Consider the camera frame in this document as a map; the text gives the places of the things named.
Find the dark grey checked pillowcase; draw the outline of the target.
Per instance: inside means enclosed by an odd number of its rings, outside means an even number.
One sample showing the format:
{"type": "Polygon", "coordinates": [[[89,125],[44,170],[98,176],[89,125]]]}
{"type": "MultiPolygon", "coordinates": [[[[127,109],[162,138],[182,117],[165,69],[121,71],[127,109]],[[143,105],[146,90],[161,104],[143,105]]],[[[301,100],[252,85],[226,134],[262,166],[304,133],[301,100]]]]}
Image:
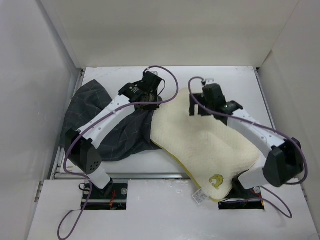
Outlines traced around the dark grey checked pillowcase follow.
{"type": "MultiPolygon", "coordinates": [[[[65,147],[65,134],[77,130],[96,117],[113,99],[95,79],[80,87],[66,111],[59,146],[65,147]]],[[[98,152],[104,162],[116,162],[144,151],[159,150],[151,141],[154,112],[136,110],[122,120],[102,141],[98,152]]]]}

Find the cream yellow-edged pillow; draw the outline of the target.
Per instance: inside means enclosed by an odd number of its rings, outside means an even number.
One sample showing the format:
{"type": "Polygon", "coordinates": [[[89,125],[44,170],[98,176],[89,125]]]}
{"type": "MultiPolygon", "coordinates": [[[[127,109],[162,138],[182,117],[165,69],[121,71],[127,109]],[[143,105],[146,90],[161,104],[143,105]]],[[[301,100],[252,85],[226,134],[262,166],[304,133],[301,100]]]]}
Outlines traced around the cream yellow-edged pillow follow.
{"type": "Polygon", "coordinates": [[[189,91],[153,113],[150,140],[169,153],[213,201],[226,198],[232,179],[249,170],[260,151],[243,135],[213,116],[189,115],[189,91]]]}

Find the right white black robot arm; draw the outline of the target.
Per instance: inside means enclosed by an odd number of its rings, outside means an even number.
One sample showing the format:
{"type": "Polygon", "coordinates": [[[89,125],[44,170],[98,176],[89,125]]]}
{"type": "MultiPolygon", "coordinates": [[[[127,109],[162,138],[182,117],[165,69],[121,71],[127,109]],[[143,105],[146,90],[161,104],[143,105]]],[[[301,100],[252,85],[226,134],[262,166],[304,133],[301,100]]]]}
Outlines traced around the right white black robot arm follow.
{"type": "Polygon", "coordinates": [[[190,94],[189,114],[212,115],[243,135],[264,156],[263,163],[255,163],[233,178],[231,190],[237,197],[245,196],[254,187],[270,184],[279,188],[305,169],[305,159],[297,139],[259,124],[238,102],[226,101],[217,83],[205,84],[201,93],[190,94]]]}

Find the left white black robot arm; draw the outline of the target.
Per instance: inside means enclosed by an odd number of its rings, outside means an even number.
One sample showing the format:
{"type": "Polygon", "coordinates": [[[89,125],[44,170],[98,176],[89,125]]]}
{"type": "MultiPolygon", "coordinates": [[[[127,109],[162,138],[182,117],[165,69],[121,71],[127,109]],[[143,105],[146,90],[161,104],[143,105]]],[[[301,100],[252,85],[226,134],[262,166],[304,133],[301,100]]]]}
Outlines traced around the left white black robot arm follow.
{"type": "Polygon", "coordinates": [[[131,105],[136,102],[158,101],[158,87],[164,80],[156,74],[147,71],[142,79],[123,86],[116,97],[96,117],[78,128],[69,129],[65,134],[65,147],[73,145],[68,159],[91,180],[94,192],[101,198],[107,198],[112,193],[113,180],[101,166],[102,157],[98,153],[105,137],[127,116],[141,108],[156,109],[157,105],[131,105]]]}

